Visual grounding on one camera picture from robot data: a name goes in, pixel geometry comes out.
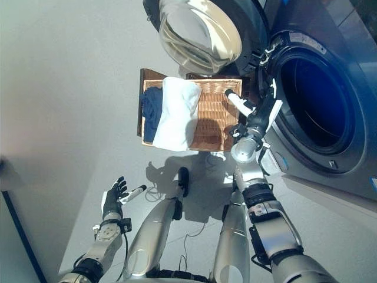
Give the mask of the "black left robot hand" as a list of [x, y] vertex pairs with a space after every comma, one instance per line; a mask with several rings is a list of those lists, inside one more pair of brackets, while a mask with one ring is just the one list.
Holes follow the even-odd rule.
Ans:
[[120, 176], [112, 187], [102, 194], [101, 211], [104, 221], [123, 218], [122, 206], [129, 203], [147, 189], [146, 185], [141, 185], [136, 189], [127, 191], [127, 182], [124, 176]]

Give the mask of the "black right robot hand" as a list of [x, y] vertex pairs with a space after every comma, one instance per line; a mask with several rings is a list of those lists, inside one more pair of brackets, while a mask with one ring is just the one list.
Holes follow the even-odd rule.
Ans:
[[246, 118], [245, 125], [239, 123], [229, 131], [234, 138], [241, 138], [249, 129], [253, 129], [257, 132], [256, 135], [262, 139], [271, 128], [283, 105], [283, 101], [277, 99], [277, 85], [274, 78], [270, 80], [270, 85], [266, 88], [265, 97], [256, 106], [252, 106], [248, 100], [240, 98], [229, 88], [224, 94], [239, 113]]

